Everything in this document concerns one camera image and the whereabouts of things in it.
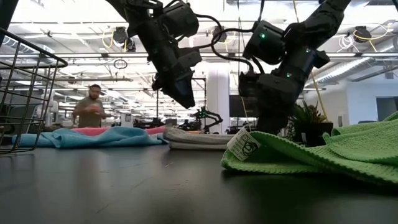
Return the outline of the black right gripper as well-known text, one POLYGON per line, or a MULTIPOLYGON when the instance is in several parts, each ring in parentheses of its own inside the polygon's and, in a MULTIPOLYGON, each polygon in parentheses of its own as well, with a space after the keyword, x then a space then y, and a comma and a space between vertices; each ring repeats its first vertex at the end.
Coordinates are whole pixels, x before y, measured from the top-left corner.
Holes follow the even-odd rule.
POLYGON ((303 90, 303 70, 273 70, 271 73, 241 72, 239 95, 251 102, 259 118, 256 129, 278 134, 287 126, 294 104, 303 90))

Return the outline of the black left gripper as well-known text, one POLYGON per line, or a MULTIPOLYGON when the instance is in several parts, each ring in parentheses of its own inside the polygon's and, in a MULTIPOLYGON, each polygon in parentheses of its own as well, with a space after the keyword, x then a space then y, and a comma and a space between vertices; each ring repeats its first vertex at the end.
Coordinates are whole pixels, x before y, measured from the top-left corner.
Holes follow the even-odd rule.
POLYGON ((199 49, 161 47, 151 50, 150 60, 157 70, 152 89, 162 89, 186 109, 194 107, 191 68, 202 61, 199 49))

